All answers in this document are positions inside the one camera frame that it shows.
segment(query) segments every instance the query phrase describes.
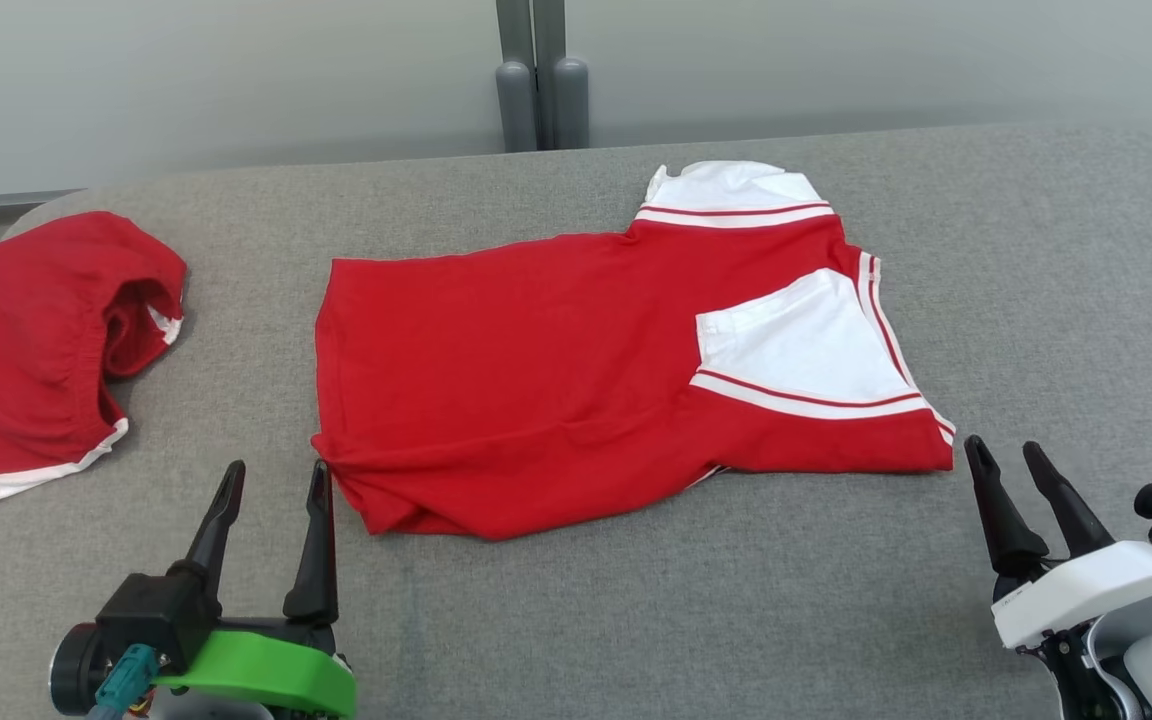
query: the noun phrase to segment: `white stripe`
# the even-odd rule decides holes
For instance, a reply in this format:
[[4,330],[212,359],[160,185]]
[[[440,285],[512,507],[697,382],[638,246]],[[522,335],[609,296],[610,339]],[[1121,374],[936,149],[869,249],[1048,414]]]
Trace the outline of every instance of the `white stripe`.
[[786,210],[783,213],[767,215],[681,215],[679,213],[660,213],[657,210],[639,210],[635,220],[652,220],[655,223],[691,225],[698,228],[765,228],[770,225],[795,223],[809,218],[833,215],[829,206],[818,209]]
[[[870,272],[869,268],[870,260],[873,260],[873,272]],[[882,304],[878,301],[878,291],[882,287],[882,260],[874,258],[873,255],[865,251],[861,251],[861,273],[856,276],[859,279],[858,283],[856,283],[856,295],[861,297],[861,310],[864,311],[869,323],[873,325],[874,332],[878,334],[878,340],[882,341],[882,346],[886,347],[887,341],[890,341],[892,354],[896,355],[896,370],[899,370],[901,377],[905,378],[905,382],[909,382],[911,388],[915,388],[915,391],[918,389],[918,384],[914,382],[914,374],[909,372],[909,365],[905,364],[905,356],[900,350],[896,331],[893,331],[890,323],[887,323],[887,314],[882,313]],[[872,300],[869,297],[870,287],[873,287]],[[884,329],[886,329],[886,336],[882,333]],[[952,433],[957,432],[954,423],[947,420],[945,415],[938,414],[935,407],[932,407],[932,415],[938,423],[945,425]]]
[[[869,274],[869,262],[873,260],[873,255],[861,250],[861,267],[856,270],[856,297],[861,301],[861,312],[865,314],[870,327],[874,328],[878,341],[882,342],[882,325],[878,324],[878,316],[874,314],[874,304],[869,300],[869,283],[873,281],[873,278]],[[886,342],[882,342],[882,349],[887,350]]]
[[26,491],[31,487],[41,486],[43,483],[47,480],[54,480],[55,478],[63,478],[66,475],[76,473],[78,470],[86,469],[92,462],[96,462],[97,457],[105,455],[106,452],[113,450],[114,442],[118,442],[119,438],[127,434],[128,423],[127,418],[120,418],[114,423],[114,432],[109,433],[92,448],[88,455],[83,455],[82,460],[77,462],[63,462],[60,465],[51,465],[50,468],[37,468],[35,470],[18,470],[16,473],[0,473],[0,500],[5,497],[13,497],[15,493]]
[[882,289],[882,260],[874,258],[874,272],[870,274],[870,282],[874,286],[874,314],[878,316],[878,321],[882,324],[884,331],[887,331],[887,340],[892,344],[892,351],[896,354],[896,364],[900,365],[900,373],[905,378],[905,382],[914,384],[914,378],[909,374],[909,366],[905,365],[905,356],[901,355],[900,341],[896,340],[896,333],[892,331],[890,323],[887,323],[886,316],[882,314],[882,302],[878,301],[878,291]]
[[[735,384],[748,382],[748,384],[751,384],[751,386],[759,386],[759,387],[751,388],[751,389],[755,389],[755,392],[760,392],[761,391],[760,388],[767,388],[767,384],[766,382],[758,382],[758,381],[756,381],[756,379],[742,378],[742,377],[737,376],[736,373],[725,372],[722,369],[708,367],[708,366],[705,366],[705,365],[700,365],[699,370],[707,370],[708,373],[717,373],[717,377],[718,377],[719,381],[727,381],[727,382],[738,381],[738,382],[735,382]],[[905,388],[901,388],[900,392],[893,393],[893,395],[887,395],[887,396],[839,397],[839,396],[820,395],[820,393],[817,393],[817,392],[805,392],[804,389],[794,388],[793,392],[788,392],[788,395],[799,396],[799,397],[803,397],[804,400],[808,400],[808,401],[814,400],[814,401],[819,402],[819,404],[828,406],[828,404],[832,404],[832,402],[851,402],[851,404],[870,404],[870,402],[887,402],[888,400],[895,400],[895,397],[903,397],[905,395],[912,395],[915,392],[918,392],[918,388],[916,388],[916,387],[905,387]]]
[[727,469],[727,468],[723,468],[722,465],[713,465],[713,468],[710,468],[710,470],[708,470],[708,472],[707,472],[707,473],[705,473],[705,475],[700,475],[700,477],[699,477],[699,478],[696,478],[696,482],[695,482],[695,483],[691,483],[691,484],[690,484],[690,486],[687,486],[687,487],[684,487],[684,488],[694,488],[694,487],[696,487],[696,486],[699,486],[699,484],[700,484],[700,483],[702,483],[703,480],[707,480],[708,478],[712,478],[712,477],[714,477],[714,475],[718,475],[718,473],[721,473],[721,472],[722,472],[723,470],[726,470],[726,469]]
[[888,402],[886,406],[841,407],[820,406],[818,402],[768,395],[768,393],[740,386],[740,384],[728,382],[722,378],[713,376],[697,374],[691,378],[691,384],[710,392],[717,392],[718,395],[732,397],[732,400],[749,402],[750,406],[767,407],[768,410],[774,410],[778,414],[798,415],[801,418],[816,418],[819,420],[881,418],[885,415],[912,414],[915,410],[929,409],[927,401],[923,400],[923,396]]
[[162,331],[162,341],[168,344],[175,342],[175,338],[180,334],[180,320],[183,318],[165,318],[152,305],[145,305],[145,309],[150,311],[150,319],[154,320],[157,328]]

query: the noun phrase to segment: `gray table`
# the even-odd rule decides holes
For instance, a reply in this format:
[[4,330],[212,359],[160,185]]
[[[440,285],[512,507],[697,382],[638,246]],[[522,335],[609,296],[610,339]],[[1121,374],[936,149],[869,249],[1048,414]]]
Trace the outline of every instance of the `gray table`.
[[[52,647],[132,570],[182,555],[248,464],[221,600],[291,583],[316,430],[312,323],[334,255],[463,252],[621,232],[646,179],[700,159],[806,173],[886,260],[919,385],[1025,482],[1041,439],[1120,537],[1152,480],[1152,132],[973,127],[196,174],[65,197],[191,266],[185,328],[115,392],[132,432],[0,502],[0,717],[51,717]],[[488,544],[366,537],[338,502],[340,647],[361,717],[1053,717],[1005,652],[965,467],[932,477],[723,475],[645,511]]]

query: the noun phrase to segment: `robotic arm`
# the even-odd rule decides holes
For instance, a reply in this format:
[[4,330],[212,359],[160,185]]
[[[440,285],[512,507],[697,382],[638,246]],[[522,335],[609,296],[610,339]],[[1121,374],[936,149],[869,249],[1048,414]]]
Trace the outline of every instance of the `robotic arm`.
[[[1070,551],[1052,559],[1002,488],[990,448],[972,435],[965,450],[1005,646],[1047,666],[1064,720],[1152,720],[1152,529],[1149,541],[1115,541],[1043,447],[1028,442],[1025,464]],[[1152,520],[1152,484],[1135,510]]]
[[355,714],[356,684],[335,650],[338,576],[332,478],[310,477],[310,515],[283,617],[221,617],[217,591],[247,467],[229,464],[188,555],[134,573],[94,623],[60,641],[50,670],[63,715],[154,720],[308,720]]

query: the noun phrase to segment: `clothing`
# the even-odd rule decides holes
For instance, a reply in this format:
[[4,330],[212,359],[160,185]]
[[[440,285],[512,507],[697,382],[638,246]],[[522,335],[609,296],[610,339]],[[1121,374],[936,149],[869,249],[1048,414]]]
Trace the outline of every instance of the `clothing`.
[[105,378],[177,336],[185,264],[111,213],[0,242],[0,498],[76,473],[128,430]]
[[314,448],[372,533],[508,538],[630,511],[719,468],[952,468],[806,179],[660,168],[627,233],[336,259]]

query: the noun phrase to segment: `teal connector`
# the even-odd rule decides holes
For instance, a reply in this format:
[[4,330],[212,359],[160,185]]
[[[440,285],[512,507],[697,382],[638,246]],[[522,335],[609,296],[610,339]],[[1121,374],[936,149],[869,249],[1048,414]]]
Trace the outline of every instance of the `teal connector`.
[[96,691],[96,706],[118,710],[122,715],[128,707],[150,692],[150,683],[159,674],[159,657],[147,644],[132,644],[120,657],[114,669]]

